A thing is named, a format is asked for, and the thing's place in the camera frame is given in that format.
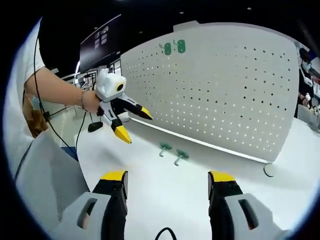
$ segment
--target white shirt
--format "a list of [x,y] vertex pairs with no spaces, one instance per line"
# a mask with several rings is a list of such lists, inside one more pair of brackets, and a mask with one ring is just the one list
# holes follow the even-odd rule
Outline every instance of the white shirt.
[[13,177],[21,159],[34,140],[22,111],[22,100],[25,82],[34,74],[34,55],[35,71],[45,66],[40,55],[39,40],[36,45],[39,27],[40,21],[16,53],[6,89],[3,111],[3,140],[9,169]]

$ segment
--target white table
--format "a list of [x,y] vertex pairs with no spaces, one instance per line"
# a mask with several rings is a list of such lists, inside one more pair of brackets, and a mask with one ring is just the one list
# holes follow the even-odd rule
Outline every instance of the white table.
[[[208,171],[227,172],[244,193],[252,193],[272,212],[282,229],[292,229],[310,206],[320,173],[320,135],[297,119],[267,177],[263,163],[203,146],[143,124],[126,123],[132,144],[118,139],[104,125],[84,130],[78,140],[78,159],[89,189],[109,171],[128,171],[128,215],[125,238],[150,240],[164,227],[178,239],[210,240]],[[173,146],[159,157],[159,142]],[[175,149],[187,150],[189,161],[177,159]],[[161,239],[171,239],[163,234]]]

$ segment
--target black ceiling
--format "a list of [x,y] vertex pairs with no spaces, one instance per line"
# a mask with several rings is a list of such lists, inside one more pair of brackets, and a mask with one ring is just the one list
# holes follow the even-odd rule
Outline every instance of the black ceiling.
[[289,35],[310,46],[298,26],[300,19],[316,43],[319,12],[299,4],[242,2],[216,3],[213,0],[113,0],[80,9],[59,9],[45,14],[40,28],[40,51],[49,68],[58,68],[60,77],[72,74],[79,60],[80,43],[95,27],[121,14],[121,53],[168,34],[176,24],[196,20],[199,23],[238,22],[267,27]]

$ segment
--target white panel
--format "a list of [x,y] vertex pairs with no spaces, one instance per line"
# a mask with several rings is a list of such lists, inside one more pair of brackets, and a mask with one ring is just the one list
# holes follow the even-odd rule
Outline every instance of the white panel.
[[[184,53],[174,40],[185,40]],[[160,48],[166,43],[170,55]],[[121,66],[126,93],[151,111],[155,126],[271,162],[278,156],[298,94],[297,51],[288,39],[203,26],[139,45]]]

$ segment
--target pegboard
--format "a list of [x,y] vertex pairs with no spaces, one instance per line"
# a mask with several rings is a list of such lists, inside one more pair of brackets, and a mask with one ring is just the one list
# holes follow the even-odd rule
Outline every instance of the pegboard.
[[282,36],[201,26],[129,50],[121,69],[128,96],[154,117],[142,121],[270,162],[282,149],[299,82],[296,47]]

